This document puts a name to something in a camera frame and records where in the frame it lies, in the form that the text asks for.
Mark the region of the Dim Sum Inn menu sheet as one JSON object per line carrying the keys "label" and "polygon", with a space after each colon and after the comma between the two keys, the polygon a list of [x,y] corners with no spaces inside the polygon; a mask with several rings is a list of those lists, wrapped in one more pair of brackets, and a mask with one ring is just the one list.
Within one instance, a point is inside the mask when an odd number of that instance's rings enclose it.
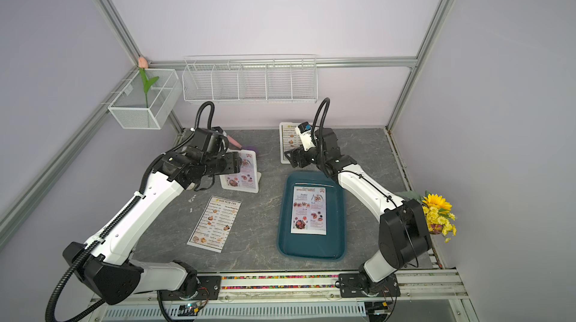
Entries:
{"label": "Dim Sum Inn menu sheet", "polygon": [[221,253],[241,204],[237,200],[212,196],[187,245]]}

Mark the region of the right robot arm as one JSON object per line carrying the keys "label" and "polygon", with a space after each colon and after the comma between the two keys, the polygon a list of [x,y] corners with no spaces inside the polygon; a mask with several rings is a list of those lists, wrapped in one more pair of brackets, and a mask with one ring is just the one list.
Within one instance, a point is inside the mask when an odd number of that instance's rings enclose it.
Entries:
{"label": "right robot arm", "polygon": [[295,132],[301,146],[284,153],[292,167],[315,165],[326,177],[356,197],[379,222],[378,251],[358,270],[352,281],[339,281],[346,289],[367,296],[391,293],[386,288],[395,282],[395,273],[432,248],[432,240],[420,202],[394,194],[341,152],[338,138],[324,126],[330,98],[324,98],[312,123],[303,122]]}

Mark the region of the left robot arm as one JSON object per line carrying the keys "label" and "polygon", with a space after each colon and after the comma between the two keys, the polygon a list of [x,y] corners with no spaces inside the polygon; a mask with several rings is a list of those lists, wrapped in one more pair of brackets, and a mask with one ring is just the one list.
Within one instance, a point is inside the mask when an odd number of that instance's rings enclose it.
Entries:
{"label": "left robot arm", "polygon": [[160,154],[145,170],[132,199],[96,234],[84,243],[72,242],[63,252],[69,268],[60,278],[46,307],[45,319],[56,320],[57,302],[72,276],[99,296],[72,319],[80,321],[103,304],[115,305],[135,293],[171,291],[178,298],[193,299],[201,291],[197,271],[174,260],[144,263],[131,259],[133,249],[148,227],[170,202],[183,191],[199,191],[205,176],[238,173],[241,159],[229,150],[229,140],[221,128],[200,127],[211,101],[201,104],[190,135],[179,145]]}

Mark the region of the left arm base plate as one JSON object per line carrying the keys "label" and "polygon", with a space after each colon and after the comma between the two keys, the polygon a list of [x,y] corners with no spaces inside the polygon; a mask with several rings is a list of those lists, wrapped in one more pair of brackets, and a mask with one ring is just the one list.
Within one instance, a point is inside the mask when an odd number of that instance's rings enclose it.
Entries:
{"label": "left arm base plate", "polygon": [[160,296],[163,301],[214,301],[220,293],[221,282],[220,275],[198,275],[187,279],[177,290],[161,290]]}

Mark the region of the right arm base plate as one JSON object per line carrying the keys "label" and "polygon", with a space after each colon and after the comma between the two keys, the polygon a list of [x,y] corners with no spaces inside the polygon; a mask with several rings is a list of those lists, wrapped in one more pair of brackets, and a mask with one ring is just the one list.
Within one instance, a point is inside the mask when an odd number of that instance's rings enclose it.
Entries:
{"label": "right arm base plate", "polygon": [[341,273],[334,285],[343,298],[396,297],[401,294],[395,274],[373,282],[363,272]]}

